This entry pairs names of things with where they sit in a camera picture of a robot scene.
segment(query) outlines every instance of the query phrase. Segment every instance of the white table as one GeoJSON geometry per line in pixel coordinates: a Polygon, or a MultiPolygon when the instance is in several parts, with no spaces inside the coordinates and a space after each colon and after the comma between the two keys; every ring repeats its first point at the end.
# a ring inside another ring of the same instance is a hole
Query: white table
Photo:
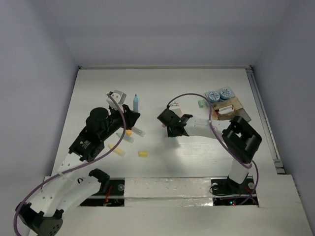
{"type": "MultiPolygon", "coordinates": [[[[166,137],[157,116],[173,97],[187,92],[203,94],[230,86],[252,118],[251,126],[263,141],[254,160],[259,168],[255,206],[210,207],[78,207],[71,212],[58,235],[312,235],[291,176],[276,173],[256,103],[244,69],[135,69],[79,70],[53,174],[69,146],[85,126],[89,112],[105,107],[106,92],[115,89],[127,94],[125,104],[132,108],[139,97],[141,117],[136,127],[146,135],[133,144],[122,142],[125,157],[115,153],[88,167],[99,168],[111,177],[225,177],[232,158],[217,140],[203,137],[166,137]],[[149,153],[138,157],[138,151],[149,153]]],[[[198,97],[178,99],[184,114],[208,117],[200,109],[198,97]]],[[[114,144],[118,136],[105,141],[114,144]]],[[[255,171],[250,174],[255,178],[255,171]]]]}

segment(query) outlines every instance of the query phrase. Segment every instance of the white wall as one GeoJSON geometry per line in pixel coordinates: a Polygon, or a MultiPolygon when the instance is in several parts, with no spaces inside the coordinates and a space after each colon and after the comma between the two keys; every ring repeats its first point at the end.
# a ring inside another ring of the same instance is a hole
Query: white wall
{"type": "Polygon", "coordinates": [[[315,1],[293,1],[254,67],[284,167],[315,233],[315,1]]]}
{"type": "Polygon", "coordinates": [[[290,0],[46,0],[79,65],[250,65],[290,0]]]}
{"type": "Polygon", "coordinates": [[[14,234],[15,207],[51,172],[77,73],[54,20],[44,1],[0,1],[0,234],[5,236],[14,234]]]}

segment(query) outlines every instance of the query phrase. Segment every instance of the orange object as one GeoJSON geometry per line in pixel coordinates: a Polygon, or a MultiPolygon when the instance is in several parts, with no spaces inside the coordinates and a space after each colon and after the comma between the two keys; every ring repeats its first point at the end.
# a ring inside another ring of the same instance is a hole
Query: orange object
{"type": "Polygon", "coordinates": [[[128,136],[130,136],[130,135],[132,134],[132,132],[131,132],[130,130],[126,130],[126,134],[127,134],[128,136]]]}

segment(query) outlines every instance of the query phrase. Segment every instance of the green object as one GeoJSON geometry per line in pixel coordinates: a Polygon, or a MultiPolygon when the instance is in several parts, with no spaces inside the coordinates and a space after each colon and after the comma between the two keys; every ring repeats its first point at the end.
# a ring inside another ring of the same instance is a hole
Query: green object
{"type": "Polygon", "coordinates": [[[199,100],[198,101],[198,105],[199,105],[199,108],[203,108],[204,107],[204,101],[203,100],[199,100]]]}

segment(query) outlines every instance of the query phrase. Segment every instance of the yellow object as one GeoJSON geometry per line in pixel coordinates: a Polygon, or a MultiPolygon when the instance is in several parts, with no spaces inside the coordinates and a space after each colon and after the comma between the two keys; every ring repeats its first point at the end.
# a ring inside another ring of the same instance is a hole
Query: yellow object
{"type": "MultiPolygon", "coordinates": [[[[109,144],[108,147],[109,147],[110,149],[113,149],[114,145],[109,144]]],[[[122,157],[124,157],[125,154],[126,154],[123,150],[121,150],[121,149],[118,148],[118,147],[115,148],[115,150],[113,150],[113,152],[116,153],[116,154],[118,154],[119,156],[122,156],[122,157]]]]}
{"type": "Polygon", "coordinates": [[[132,134],[132,132],[131,132],[130,130],[126,130],[126,134],[127,134],[128,136],[130,136],[130,135],[132,134]]]}
{"type": "Polygon", "coordinates": [[[140,151],[139,152],[139,156],[140,157],[147,157],[148,156],[148,152],[147,151],[140,151]]]}

